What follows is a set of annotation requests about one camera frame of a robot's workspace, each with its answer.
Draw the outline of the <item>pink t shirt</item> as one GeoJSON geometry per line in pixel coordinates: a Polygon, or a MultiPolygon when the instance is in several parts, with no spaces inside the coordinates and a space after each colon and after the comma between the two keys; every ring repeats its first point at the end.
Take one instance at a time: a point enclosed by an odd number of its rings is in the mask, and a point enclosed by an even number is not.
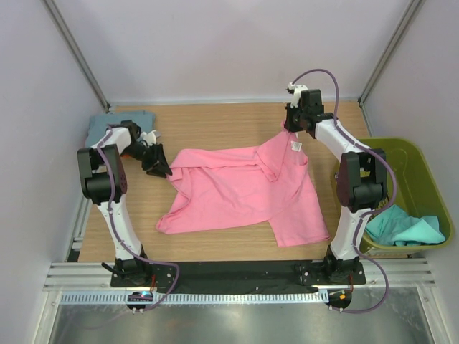
{"type": "Polygon", "coordinates": [[[279,247],[329,239],[308,156],[282,129],[259,146],[183,149],[168,177],[177,195],[157,222],[164,234],[230,229],[268,222],[279,247]]]}

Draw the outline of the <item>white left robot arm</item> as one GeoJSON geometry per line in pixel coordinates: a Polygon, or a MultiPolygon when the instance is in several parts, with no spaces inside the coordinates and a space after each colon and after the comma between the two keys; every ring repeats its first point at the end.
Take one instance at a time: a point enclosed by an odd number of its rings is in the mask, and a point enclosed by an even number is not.
{"type": "Polygon", "coordinates": [[[128,181],[121,157],[136,159],[150,176],[171,176],[164,147],[157,142],[159,136],[156,130],[145,132],[132,120],[124,120],[109,125],[97,143],[77,152],[83,196],[103,215],[115,246],[115,266],[103,266],[138,287],[151,281],[153,262],[147,258],[128,215],[128,181]]]}

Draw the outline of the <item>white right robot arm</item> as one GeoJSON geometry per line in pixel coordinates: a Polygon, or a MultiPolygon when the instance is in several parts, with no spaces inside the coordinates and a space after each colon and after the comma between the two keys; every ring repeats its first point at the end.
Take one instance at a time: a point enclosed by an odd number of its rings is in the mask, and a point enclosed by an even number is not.
{"type": "Polygon", "coordinates": [[[387,197],[387,162],[382,149],[355,139],[332,113],[324,110],[321,91],[290,83],[284,128],[307,132],[339,161],[336,195],[341,205],[338,229],[323,263],[313,271],[330,284],[344,284],[359,270],[359,246],[372,212],[387,197]]]}

